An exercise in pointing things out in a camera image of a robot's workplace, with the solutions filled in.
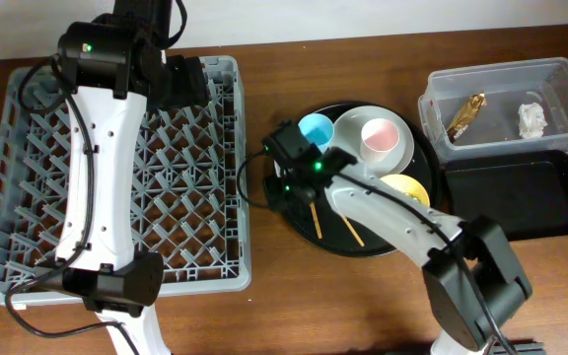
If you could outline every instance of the plastic dish rack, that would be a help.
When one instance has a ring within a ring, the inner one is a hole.
[[[234,58],[201,62],[209,104],[149,112],[137,138],[133,243],[164,257],[160,296],[240,291],[250,283],[249,207],[236,192],[247,142],[243,84]],[[27,72],[10,76],[0,128],[0,304],[9,288],[53,256],[67,205],[67,106],[45,116],[21,112],[16,90]],[[26,101],[36,108],[57,96],[47,68],[26,88]],[[13,301],[21,308],[80,302],[40,291]]]

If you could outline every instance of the table surface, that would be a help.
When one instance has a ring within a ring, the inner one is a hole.
[[[316,107],[360,100],[418,121],[417,100],[436,70],[563,56],[568,26],[394,35],[236,47],[173,54],[234,56],[246,92],[248,151],[283,119]],[[35,60],[0,61],[0,120],[12,70]],[[260,197],[267,163],[252,164],[249,191]],[[253,275],[243,292],[160,299],[164,340],[175,354],[314,353],[430,343],[440,328],[431,315],[420,270],[402,254],[350,259],[298,237],[274,213],[251,209]],[[546,343],[568,354],[568,237],[513,243],[533,297],[503,328],[512,339]],[[95,321],[82,305],[23,311],[49,330]],[[30,335],[0,307],[0,354],[110,354],[104,330],[59,340]]]

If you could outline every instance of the rectangular black tray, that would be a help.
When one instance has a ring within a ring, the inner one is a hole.
[[[451,212],[490,217],[510,241],[568,235],[568,157],[543,151],[449,162]]]

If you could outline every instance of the round black tray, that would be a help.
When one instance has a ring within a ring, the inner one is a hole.
[[[326,106],[317,110],[317,113],[324,114],[332,121],[335,121],[348,110],[361,106],[380,107],[379,105],[363,102],[347,102]],[[437,207],[442,198],[441,171],[438,158],[431,143],[422,131],[413,123],[404,119],[404,117],[400,116],[400,118],[409,126],[415,141],[411,164],[402,174],[415,178],[422,183],[429,193],[431,206]],[[302,202],[294,202],[282,212],[286,222],[312,244],[327,251],[350,257],[377,256],[395,250],[392,245],[363,225],[350,221],[361,240],[365,243],[365,246],[361,247],[341,218],[332,211],[325,199],[325,195],[319,197],[315,206],[323,236],[322,239],[319,239],[317,236],[313,215],[309,206],[304,205]]]

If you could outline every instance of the cup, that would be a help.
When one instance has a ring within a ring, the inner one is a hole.
[[[320,113],[311,113],[302,118],[298,126],[304,137],[317,145],[322,153],[327,150],[334,137],[334,123],[330,118]]]
[[[374,118],[361,129],[361,158],[367,163],[378,163],[398,145],[400,132],[391,121]]]

